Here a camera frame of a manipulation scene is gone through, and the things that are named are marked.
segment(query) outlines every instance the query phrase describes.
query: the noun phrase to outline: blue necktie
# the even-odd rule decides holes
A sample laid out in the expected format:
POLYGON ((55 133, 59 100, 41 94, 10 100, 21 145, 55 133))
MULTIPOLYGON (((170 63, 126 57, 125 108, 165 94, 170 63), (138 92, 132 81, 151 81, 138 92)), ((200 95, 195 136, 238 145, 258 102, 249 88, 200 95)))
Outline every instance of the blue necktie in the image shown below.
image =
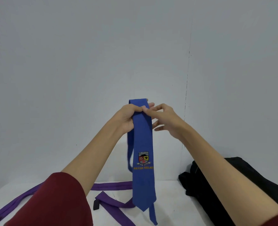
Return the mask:
MULTIPOLYGON (((147 99, 129 100, 136 106, 148 106, 147 99)), ((133 115, 134 129, 127 134, 128 169, 133 172, 133 204, 142 211, 149 208, 149 218, 157 225, 154 202, 156 201, 154 155, 152 147, 152 118, 144 112, 133 115), (130 157, 134 150, 133 167, 130 157)))

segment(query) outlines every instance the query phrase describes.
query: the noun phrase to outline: forearm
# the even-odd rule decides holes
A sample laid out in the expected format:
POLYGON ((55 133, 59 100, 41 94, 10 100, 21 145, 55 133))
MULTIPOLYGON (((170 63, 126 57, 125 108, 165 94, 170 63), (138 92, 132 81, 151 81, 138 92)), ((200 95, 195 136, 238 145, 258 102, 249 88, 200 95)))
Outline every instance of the forearm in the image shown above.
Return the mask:
POLYGON ((191 126, 180 129, 190 152, 236 226, 258 226, 278 214, 278 204, 212 148, 191 126))
POLYGON ((110 119, 62 172, 76 178, 87 195, 122 134, 119 122, 114 118, 110 119))

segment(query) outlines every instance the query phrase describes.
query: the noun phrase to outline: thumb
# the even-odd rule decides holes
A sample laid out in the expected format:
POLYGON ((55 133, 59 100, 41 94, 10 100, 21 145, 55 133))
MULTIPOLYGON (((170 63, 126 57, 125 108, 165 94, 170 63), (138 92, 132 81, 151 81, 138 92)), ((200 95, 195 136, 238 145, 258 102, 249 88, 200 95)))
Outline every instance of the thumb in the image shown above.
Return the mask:
POLYGON ((145 106, 142 106, 142 110, 145 114, 156 119, 159 119, 161 117, 161 113, 163 113, 163 112, 156 112, 154 110, 148 109, 145 106))

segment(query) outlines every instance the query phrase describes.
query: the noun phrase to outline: shield crest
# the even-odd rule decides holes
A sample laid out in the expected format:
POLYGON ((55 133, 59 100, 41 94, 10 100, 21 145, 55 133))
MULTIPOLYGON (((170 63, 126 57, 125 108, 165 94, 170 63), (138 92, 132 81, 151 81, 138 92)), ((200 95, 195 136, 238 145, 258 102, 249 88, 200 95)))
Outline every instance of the shield crest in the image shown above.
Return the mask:
POLYGON ((142 165, 148 163, 148 152, 139 152, 139 163, 142 165))

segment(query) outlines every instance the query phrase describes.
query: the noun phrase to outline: white table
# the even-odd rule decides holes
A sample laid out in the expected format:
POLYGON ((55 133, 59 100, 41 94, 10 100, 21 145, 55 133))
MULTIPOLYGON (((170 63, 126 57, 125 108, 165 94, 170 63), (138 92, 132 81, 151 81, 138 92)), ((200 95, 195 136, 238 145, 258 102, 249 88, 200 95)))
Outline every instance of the white table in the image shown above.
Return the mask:
MULTIPOLYGON (((12 184, 9 183, 0 189, 0 209, 14 198, 29 190, 36 183, 12 184)), ((132 190, 105 191, 110 197, 121 202, 127 202, 132 197, 132 190)), ((95 226, 120 226, 102 206, 93 211, 93 202, 100 191, 90 191, 87 196, 92 210, 95 226)), ((178 181, 156 181, 157 201, 155 202, 156 216, 159 226, 213 226, 207 214, 199 203, 185 195, 185 190, 178 181)), ((21 204, 5 217, 0 225, 4 225, 30 199, 25 198, 21 204)), ((138 209, 122 209, 137 226, 153 225, 149 220, 148 210, 144 213, 138 209)))

